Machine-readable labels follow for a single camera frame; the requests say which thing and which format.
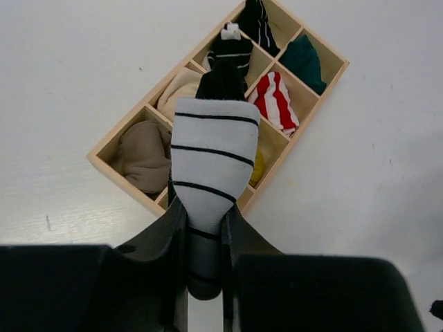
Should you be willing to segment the white black striped sock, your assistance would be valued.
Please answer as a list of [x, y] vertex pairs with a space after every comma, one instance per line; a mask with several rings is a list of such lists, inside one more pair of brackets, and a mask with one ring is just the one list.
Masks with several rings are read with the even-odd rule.
[[172, 186], [187, 214], [187, 287], [213, 299], [222, 289], [221, 222], [253, 172], [260, 112], [229, 60], [204, 74], [195, 98], [179, 98], [172, 132]]

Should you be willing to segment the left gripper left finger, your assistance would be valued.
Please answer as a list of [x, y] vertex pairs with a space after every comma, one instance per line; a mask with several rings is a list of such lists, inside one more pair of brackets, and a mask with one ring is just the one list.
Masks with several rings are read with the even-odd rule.
[[186, 212], [102, 244], [1, 247], [2, 331], [186, 331]]

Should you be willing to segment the wooden compartment tray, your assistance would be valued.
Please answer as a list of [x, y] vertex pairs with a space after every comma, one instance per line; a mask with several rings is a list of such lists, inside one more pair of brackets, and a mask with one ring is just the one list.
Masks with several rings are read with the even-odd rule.
[[247, 212], [348, 61], [274, 1], [244, 1], [89, 153], [151, 212], [178, 190]]

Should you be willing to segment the yellow sock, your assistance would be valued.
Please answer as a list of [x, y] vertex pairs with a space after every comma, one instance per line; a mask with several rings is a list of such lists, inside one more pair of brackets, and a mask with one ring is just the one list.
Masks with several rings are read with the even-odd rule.
[[251, 174], [249, 185], [255, 187], [263, 177], [264, 173], [264, 156], [260, 148], [257, 149], [255, 156], [255, 164], [253, 167], [253, 172]]

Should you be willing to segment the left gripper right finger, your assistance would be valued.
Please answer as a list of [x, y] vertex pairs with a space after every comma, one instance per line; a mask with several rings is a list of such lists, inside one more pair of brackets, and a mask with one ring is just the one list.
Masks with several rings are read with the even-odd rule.
[[221, 222], [225, 331], [422, 331], [406, 280], [375, 257], [289, 255], [231, 208]]

